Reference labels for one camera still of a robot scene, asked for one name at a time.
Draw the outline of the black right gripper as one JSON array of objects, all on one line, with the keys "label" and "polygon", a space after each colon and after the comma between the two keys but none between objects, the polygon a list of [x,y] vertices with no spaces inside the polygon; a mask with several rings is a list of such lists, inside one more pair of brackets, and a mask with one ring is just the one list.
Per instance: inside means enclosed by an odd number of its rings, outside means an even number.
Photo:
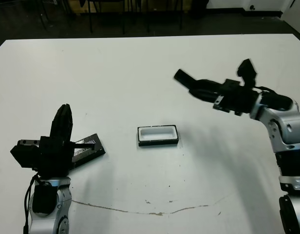
[{"label": "black right gripper", "polygon": [[215,110],[233,111],[237,116],[249,114],[259,96],[257,91],[231,79],[226,79],[223,84],[208,79],[196,80],[189,93],[202,101],[214,101]]}]

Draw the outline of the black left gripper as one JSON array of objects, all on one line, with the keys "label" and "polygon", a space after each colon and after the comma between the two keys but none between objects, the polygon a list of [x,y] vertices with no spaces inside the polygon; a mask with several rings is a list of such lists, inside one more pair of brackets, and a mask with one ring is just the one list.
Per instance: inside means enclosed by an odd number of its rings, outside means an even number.
[{"label": "black left gripper", "polygon": [[73,128],[69,104],[62,104],[52,121],[50,136],[40,140],[22,139],[17,142],[17,162],[22,168],[31,168],[40,176],[67,176],[73,164],[75,149],[91,149],[94,143],[70,141]]}]

